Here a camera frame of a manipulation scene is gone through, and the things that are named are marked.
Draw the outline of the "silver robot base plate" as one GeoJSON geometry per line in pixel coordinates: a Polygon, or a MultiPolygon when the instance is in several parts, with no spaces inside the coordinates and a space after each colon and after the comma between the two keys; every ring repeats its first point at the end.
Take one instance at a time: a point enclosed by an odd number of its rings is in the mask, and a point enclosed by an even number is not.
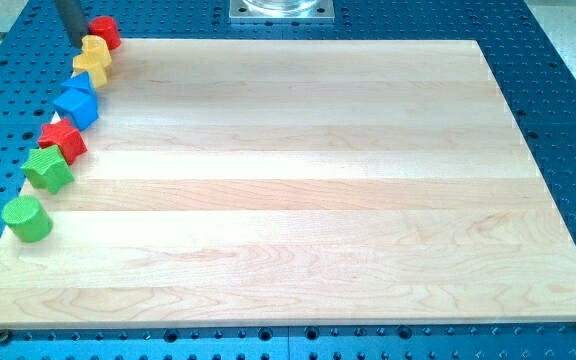
{"type": "Polygon", "coordinates": [[[322,20],[335,18],[333,0],[230,0],[235,21],[322,20]]]}

